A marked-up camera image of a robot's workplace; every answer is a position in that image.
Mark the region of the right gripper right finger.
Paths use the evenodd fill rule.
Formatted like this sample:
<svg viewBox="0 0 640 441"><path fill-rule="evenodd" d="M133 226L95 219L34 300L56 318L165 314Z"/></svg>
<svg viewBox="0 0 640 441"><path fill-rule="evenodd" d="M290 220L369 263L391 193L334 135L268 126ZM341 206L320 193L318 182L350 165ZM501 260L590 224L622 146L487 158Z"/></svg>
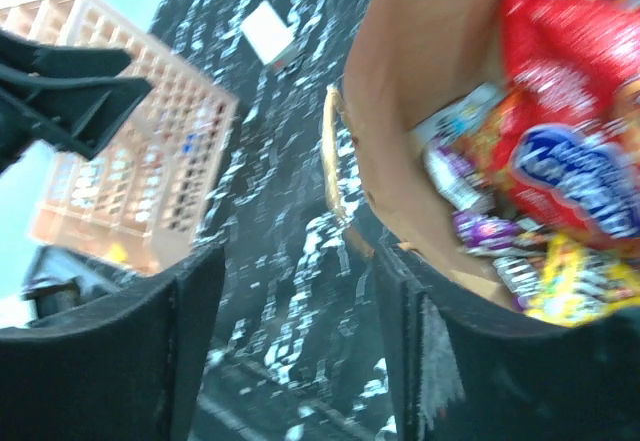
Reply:
<svg viewBox="0 0 640 441"><path fill-rule="evenodd" d="M33 328L2 329L2 439L187 439L224 279L224 249L207 243Z"/></svg>

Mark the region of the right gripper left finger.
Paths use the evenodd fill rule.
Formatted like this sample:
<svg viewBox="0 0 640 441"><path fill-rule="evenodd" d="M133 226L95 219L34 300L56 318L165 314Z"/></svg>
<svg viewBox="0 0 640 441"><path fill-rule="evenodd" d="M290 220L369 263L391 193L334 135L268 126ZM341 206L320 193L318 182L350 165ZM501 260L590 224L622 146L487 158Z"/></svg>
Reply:
<svg viewBox="0 0 640 441"><path fill-rule="evenodd" d="M36 141L94 159L153 85L121 48L41 44L1 32L1 169Z"/></svg>

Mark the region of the red paper bag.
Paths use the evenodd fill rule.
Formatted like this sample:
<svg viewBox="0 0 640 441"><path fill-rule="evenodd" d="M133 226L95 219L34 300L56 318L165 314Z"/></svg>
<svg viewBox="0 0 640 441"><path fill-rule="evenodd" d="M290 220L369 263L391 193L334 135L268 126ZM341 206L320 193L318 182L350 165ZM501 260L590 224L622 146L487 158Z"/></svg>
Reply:
<svg viewBox="0 0 640 441"><path fill-rule="evenodd" d="M492 164L501 141L509 93L504 71L501 0L371 0L349 53L343 85L328 91L324 122L342 117L356 149L366 197L377 217L436 271L426 283L439 309L461 311L473 302L526 315L540 291L548 245L563 234L609 254L639 272L639 254L626 258L590 247L518 208L496 182ZM502 256L463 250L453 228L456 211L433 185L423 164L425 142L415 133L427 118L483 83L503 91L473 134L453 148L471 161L494 208L484 215L514 222L522 233Z"/></svg>

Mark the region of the yellow candy packet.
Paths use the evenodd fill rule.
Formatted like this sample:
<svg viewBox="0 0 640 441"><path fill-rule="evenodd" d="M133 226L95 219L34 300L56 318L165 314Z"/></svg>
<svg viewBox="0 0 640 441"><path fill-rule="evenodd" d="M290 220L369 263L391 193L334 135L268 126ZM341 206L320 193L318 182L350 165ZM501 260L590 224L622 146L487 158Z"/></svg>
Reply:
<svg viewBox="0 0 640 441"><path fill-rule="evenodd" d="M540 291L527 299L524 313L550 324L573 327L638 305L637 270L557 234L548 245Z"/></svg>

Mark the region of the large red snack bag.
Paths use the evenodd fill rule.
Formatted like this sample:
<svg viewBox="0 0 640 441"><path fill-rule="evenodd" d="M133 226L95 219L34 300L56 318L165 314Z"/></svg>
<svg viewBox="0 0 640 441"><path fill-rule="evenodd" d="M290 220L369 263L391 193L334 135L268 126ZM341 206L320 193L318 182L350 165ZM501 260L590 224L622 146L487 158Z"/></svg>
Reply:
<svg viewBox="0 0 640 441"><path fill-rule="evenodd" d="M580 242L639 254L639 0L501 0L496 182Z"/></svg>

